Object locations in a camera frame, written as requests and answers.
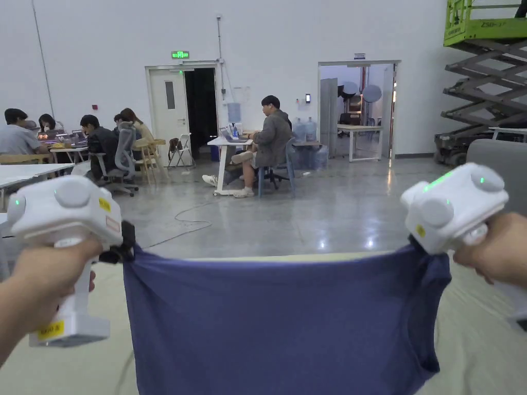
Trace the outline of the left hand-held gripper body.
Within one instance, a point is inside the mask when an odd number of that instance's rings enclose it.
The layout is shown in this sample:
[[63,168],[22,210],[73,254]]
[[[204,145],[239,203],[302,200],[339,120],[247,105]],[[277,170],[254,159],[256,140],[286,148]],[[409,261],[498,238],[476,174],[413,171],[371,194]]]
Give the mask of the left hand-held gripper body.
[[[10,197],[7,220],[13,235],[30,246],[65,248],[94,237],[104,251],[135,244],[134,226],[123,220],[112,194],[87,178],[69,175],[24,186]],[[76,347],[109,338],[110,321],[89,313],[89,261],[51,323],[29,335],[31,347]]]

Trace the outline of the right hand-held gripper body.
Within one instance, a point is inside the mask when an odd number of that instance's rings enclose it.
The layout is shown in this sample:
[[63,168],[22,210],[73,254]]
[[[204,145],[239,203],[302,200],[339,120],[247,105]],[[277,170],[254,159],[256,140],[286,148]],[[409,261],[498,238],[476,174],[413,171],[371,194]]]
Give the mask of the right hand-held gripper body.
[[[503,178],[475,163],[464,164],[431,183],[417,183],[400,198],[407,209],[409,234],[430,255],[454,255],[463,246],[479,244],[494,216],[511,213],[504,211],[508,199]],[[500,282],[492,285],[511,302],[510,321],[525,330],[526,289]]]

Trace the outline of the person's right hand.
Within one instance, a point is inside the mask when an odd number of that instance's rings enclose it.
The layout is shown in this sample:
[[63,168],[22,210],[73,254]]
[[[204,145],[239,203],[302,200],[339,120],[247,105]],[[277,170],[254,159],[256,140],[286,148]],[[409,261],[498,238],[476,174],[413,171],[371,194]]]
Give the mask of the person's right hand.
[[489,284],[500,282],[526,289],[526,217],[502,213],[487,226],[484,240],[458,249],[454,262],[474,269]]

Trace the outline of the person's left hand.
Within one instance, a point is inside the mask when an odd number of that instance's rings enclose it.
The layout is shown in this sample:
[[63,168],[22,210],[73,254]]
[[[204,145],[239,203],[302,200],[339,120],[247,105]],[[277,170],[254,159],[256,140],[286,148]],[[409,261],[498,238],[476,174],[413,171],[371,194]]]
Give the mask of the person's left hand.
[[59,305],[75,290],[86,264],[102,254],[94,238],[65,247],[30,247],[13,275],[1,283],[1,364],[30,332],[51,323]]

